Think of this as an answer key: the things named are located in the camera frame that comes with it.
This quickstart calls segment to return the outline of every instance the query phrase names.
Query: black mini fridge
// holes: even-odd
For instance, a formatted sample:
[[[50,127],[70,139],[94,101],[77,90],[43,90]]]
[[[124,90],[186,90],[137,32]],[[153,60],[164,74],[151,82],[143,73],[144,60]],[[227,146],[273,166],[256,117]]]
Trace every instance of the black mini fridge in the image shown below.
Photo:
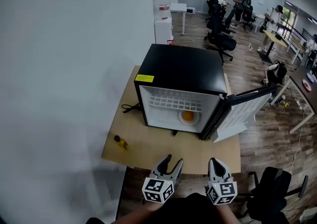
[[[247,129],[276,86],[227,96],[217,52],[152,44],[134,80],[146,126],[223,140]]]

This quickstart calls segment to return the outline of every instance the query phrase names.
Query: orange food on plate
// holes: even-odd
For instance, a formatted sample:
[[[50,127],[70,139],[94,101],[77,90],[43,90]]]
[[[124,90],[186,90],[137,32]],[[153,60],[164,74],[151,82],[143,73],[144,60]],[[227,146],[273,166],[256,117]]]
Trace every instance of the orange food on plate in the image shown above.
[[[192,111],[183,111],[182,117],[185,121],[191,122],[194,120],[194,112]]]

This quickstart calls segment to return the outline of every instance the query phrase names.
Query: bottle cap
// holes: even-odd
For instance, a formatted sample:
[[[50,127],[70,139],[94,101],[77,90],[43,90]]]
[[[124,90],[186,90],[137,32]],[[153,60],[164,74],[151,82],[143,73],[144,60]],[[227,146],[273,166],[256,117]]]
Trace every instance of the bottle cap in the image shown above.
[[[115,140],[116,142],[120,142],[121,138],[120,138],[118,135],[115,135],[114,140]]]

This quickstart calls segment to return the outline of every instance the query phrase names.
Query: wire rack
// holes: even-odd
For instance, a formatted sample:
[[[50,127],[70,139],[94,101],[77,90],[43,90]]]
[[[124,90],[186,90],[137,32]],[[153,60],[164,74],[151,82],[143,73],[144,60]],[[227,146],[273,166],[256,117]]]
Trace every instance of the wire rack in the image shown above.
[[[199,95],[169,89],[151,90],[149,105],[174,110],[202,112],[202,100]]]

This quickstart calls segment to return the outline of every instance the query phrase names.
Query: yellow label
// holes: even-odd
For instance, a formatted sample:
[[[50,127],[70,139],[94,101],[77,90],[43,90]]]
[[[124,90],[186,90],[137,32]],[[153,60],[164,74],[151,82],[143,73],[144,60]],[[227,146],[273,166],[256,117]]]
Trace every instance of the yellow label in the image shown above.
[[[145,81],[145,82],[153,82],[154,76],[142,75],[138,74],[135,80],[137,81]]]

